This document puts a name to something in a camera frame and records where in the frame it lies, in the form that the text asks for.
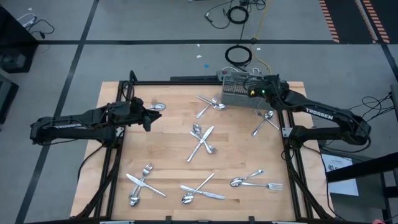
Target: black metal frame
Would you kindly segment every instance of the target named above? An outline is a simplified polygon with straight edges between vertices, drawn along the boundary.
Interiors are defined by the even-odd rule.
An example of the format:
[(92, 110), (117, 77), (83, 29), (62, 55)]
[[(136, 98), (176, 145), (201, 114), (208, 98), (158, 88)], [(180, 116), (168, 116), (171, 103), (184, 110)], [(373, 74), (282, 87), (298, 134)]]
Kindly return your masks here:
[[(122, 82), (119, 82), (119, 87), (118, 87), (118, 93), (117, 93), (117, 97), (116, 97), (116, 101), (120, 101), (121, 100), (121, 93), (123, 91), (123, 87), (122, 87)], [(190, 81), (161, 81), (161, 82), (147, 82), (147, 81), (136, 81), (134, 82), (134, 85), (222, 85), (222, 82), (215, 82), (214, 80), (190, 80)], [(130, 93), (132, 90), (129, 88), (127, 90), (127, 93)], [(281, 136), (283, 136), (282, 134), (282, 128), (287, 128), (285, 125), (285, 116), (284, 113), (282, 111), (278, 112), (278, 118), (279, 118), (279, 123), (281, 126)], [(294, 122), (294, 117), (292, 112), (287, 112), (287, 118), (288, 118), (288, 122), (289, 122), (289, 126), (292, 127), (295, 125)], [(55, 221), (49, 221), (49, 222), (38, 222), (35, 224), (66, 224), (66, 223), (95, 223), (95, 224), (99, 224), (100, 222), (104, 222), (104, 221), (111, 221), (111, 215), (112, 215), (112, 211), (113, 211), (113, 204), (114, 204), (114, 196), (116, 193), (116, 184), (117, 184), (117, 180), (118, 180), (118, 172), (119, 172), (119, 165), (120, 165), (120, 160), (121, 160), (121, 152), (123, 149), (123, 140), (124, 140), (124, 135), (120, 136), (118, 138), (118, 142), (115, 145), (115, 147), (107, 147), (106, 149), (106, 154), (105, 154), (105, 158), (104, 158), (104, 164), (103, 164), (103, 171), (102, 171), (102, 175), (101, 175), (101, 179), (100, 179), (100, 185), (103, 185), (106, 181), (106, 179), (111, 175), (108, 174), (108, 167), (109, 167), (109, 163), (111, 161), (111, 154), (112, 154), (112, 150), (115, 149), (116, 150), (116, 157), (115, 157), (115, 161), (114, 161), (114, 167), (115, 168), (114, 171), (116, 171), (116, 174), (113, 175), (113, 178), (111, 179), (111, 186), (110, 186), (110, 192), (109, 192), (109, 198), (108, 198), (108, 204), (106, 207), (106, 215), (105, 216), (100, 216), (100, 211), (101, 211), (101, 207), (103, 204), (103, 192), (101, 194), (100, 199), (97, 201), (97, 203), (95, 203), (95, 210), (94, 210), (94, 217), (73, 217), (71, 219), (68, 220), (55, 220)], [(296, 163), (297, 163), (297, 172), (300, 176), (300, 179), (303, 181), (303, 183), (305, 185), (307, 185), (306, 182), (306, 178), (305, 178), (305, 171), (303, 168), (303, 161), (302, 161), (302, 157), (301, 157), (301, 152), (299, 149), (291, 149), (289, 146), (289, 143), (287, 142), (286, 139), (283, 139), (283, 145), (284, 145), (284, 151), (290, 155), (290, 150), (294, 150), (294, 155), (295, 155), (295, 159), (296, 159)], [(367, 161), (365, 163), (370, 163), (370, 162), (378, 162), (377, 159), (376, 160), (372, 160), (372, 161)], [(286, 165), (287, 168), (292, 167), (293, 163), (292, 160), (290, 159), (286, 159)], [(348, 169), (351, 169), (351, 175), (352, 174), (358, 174), (357, 173), (357, 168), (355, 168), (356, 165), (350, 166), (348, 167)], [(347, 179), (345, 176), (341, 175), (340, 172), (339, 174), (334, 173), (336, 171), (332, 171), (328, 173), (328, 179), (331, 178), (330, 182), (333, 181), (339, 181), (341, 179)], [(379, 169), (377, 170), (379, 172), (384, 171), (382, 170), (382, 168), (379, 167)], [(395, 170), (394, 172), (395, 176), (398, 177), (398, 170)], [(291, 194), (292, 194), (292, 205), (294, 208), (294, 214), (295, 214), (295, 219), (296, 222), (305, 222), (305, 223), (313, 223), (313, 224), (317, 224), (317, 223), (342, 223), (342, 224), (364, 224), (364, 223), (360, 223), (360, 222), (345, 222), (345, 221), (340, 221), (340, 220), (324, 220), (324, 219), (318, 219), (318, 218), (314, 218), (313, 217), (313, 212), (312, 212), (312, 206), (310, 205), (309, 201), (307, 198), (304, 197), (304, 204), (305, 204), (305, 212), (306, 212), (306, 216), (307, 217), (303, 217), (300, 211), (300, 205), (299, 205), (299, 197), (297, 195), (297, 187), (296, 187), (296, 183), (294, 181), (293, 178), (291, 178), (291, 176), (289, 175), (289, 184), (290, 184), (290, 190), (291, 190)], [(398, 194), (398, 189), (395, 187), (395, 189), (393, 189), (393, 187), (388, 187), (388, 188), (384, 188), (384, 194), (386, 196), (393, 196), (393, 195), (397, 195)], [(386, 207), (386, 210), (383, 210), (383, 215), (385, 216), (384, 218), (387, 219), (388, 217), (391, 217), (391, 211), (389, 210), (389, 206)], [(171, 223), (179, 223), (179, 224), (191, 224), (193, 222), (196, 223), (219, 223), (219, 224), (239, 224), (239, 223), (250, 223), (250, 224), (254, 224), (254, 223), (269, 223), (271, 224), (272, 221), (266, 221), (266, 222), (259, 222), (259, 221), (255, 221), (255, 218), (250, 216), (248, 217), (247, 221), (235, 221), (235, 222), (225, 222), (225, 221), (209, 221), (209, 220), (199, 220), (199, 221), (192, 221), (192, 220), (187, 220), (187, 221), (173, 221), (171, 216), (166, 216), (165, 220), (135, 220), (134, 224), (146, 224), (146, 223), (159, 223), (159, 224), (171, 224)]]

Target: wooden board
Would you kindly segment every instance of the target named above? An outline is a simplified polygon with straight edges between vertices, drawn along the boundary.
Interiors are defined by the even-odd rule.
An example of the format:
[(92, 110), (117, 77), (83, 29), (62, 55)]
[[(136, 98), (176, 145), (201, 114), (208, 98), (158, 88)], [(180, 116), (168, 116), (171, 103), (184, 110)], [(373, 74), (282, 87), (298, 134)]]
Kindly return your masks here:
[[(118, 83), (104, 82), (99, 95), (98, 106), (114, 101)], [(305, 94), (303, 83), (290, 82), (292, 90)], [(212, 97), (221, 91), (221, 86), (135, 86), (136, 96), (150, 105), (152, 98), (167, 105), (162, 117), (152, 124), (152, 131), (146, 133), (142, 126), (127, 128), (119, 170), (113, 216), (115, 220), (164, 220), (171, 215), (173, 220), (295, 220), (286, 163), (280, 158), (283, 150), (280, 132), (266, 123), (256, 137), (251, 133), (262, 119), (251, 109), (228, 107), (225, 111), (209, 108), (200, 118), (195, 115), (206, 104), (195, 97)], [(296, 124), (312, 127), (310, 115), (294, 114)], [(277, 115), (272, 122), (279, 125)], [(215, 128), (207, 142), (218, 149), (209, 155), (204, 146), (200, 148), (191, 163), (185, 160), (197, 145), (198, 140), (189, 134), (192, 124), (198, 123), (203, 132), (211, 125)], [(90, 141), (86, 156), (100, 144)], [(317, 149), (316, 142), (306, 145)], [(101, 176), (104, 152), (97, 153), (84, 166), (71, 215), (79, 213), (92, 198)], [(302, 149), (303, 163), (308, 188), (327, 209), (326, 181), (320, 156), (316, 152)], [(134, 208), (129, 206), (128, 195), (134, 184), (126, 173), (141, 178), (142, 170), (148, 163), (154, 169), (146, 182), (162, 191), (162, 198), (150, 191), (141, 191), (141, 202)], [(255, 170), (264, 169), (264, 174), (250, 182), (284, 184), (281, 191), (261, 187), (232, 188), (229, 182), (234, 177), (244, 177)], [(204, 191), (224, 195), (225, 200), (215, 200), (195, 195), (190, 205), (182, 205), (186, 193), (179, 189), (181, 184), (198, 187), (211, 173), (214, 177), (202, 188)], [(302, 216), (303, 200), (300, 198)]]

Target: concrete floor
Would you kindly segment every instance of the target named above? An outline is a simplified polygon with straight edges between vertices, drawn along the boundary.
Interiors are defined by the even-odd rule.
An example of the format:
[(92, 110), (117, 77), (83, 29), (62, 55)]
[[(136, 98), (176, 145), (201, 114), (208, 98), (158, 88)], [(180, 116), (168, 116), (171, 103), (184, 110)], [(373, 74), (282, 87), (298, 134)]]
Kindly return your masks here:
[[(207, 9), (224, 1), (100, 0), (88, 33), (89, 40), (238, 39), (241, 26), (214, 29), (203, 18)], [(93, 1), (0, 0), (14, 16), (33, 12), (56, 28), (48, 40), (79, 40)], [(221, 9), (210, 17), (219, 26), (226, 22)], [(244, 39), (257, 32), (262, 12), (255, 7), (245, 26)], [(331, 40), (318, 0), (274, 1), (264, 21), (260, 39)], [(76, 68), (62, 114), (78, 114), (96, 106), (103, 81), (125, 80), (134, 70), (139, 80), (168, 80), (171, 76), (214, 75), (225, 66), (229, 44), (185, 45), (85, 45)], [(312, 100), (348, 108), (364, 96), (381, 98), (396, 83), (378, 45), (256, 45), (257, 56), (284, 80), (305, 82)], [(20, 88), (1, 127), (0, 217), (15, 223), (32, 177), (41, 147), (29, 140), (29, 125), (55, 111), (77, 45), (40, 45), (29, 73), (8, 75)], [(398, 57), (398, 46), (389, 46)], [(243, 57), (234, 52), (235, 59)], [(253, 67), (266, 71), (258, 62)], [(354, 112), (362, 114), (365, 108)], [(329, 125), (315, 119), (316, 126)], [(398, 122), (393, 113), (370, 122), (371, 148), (361, 155), (380, 157), (397, 151)], [(86, 141), (51, 146), (25, 222), (68, 218), (76, 189), (76, 174), (85, 153)], [(333, 146), (354, 150), (336, 142)], [(359, 222), (381, 218), (380, 210), (353, 206), (348, 200), (333, 200), (342, 217)], [(393, 214), (398, 202), (392, 202)]]

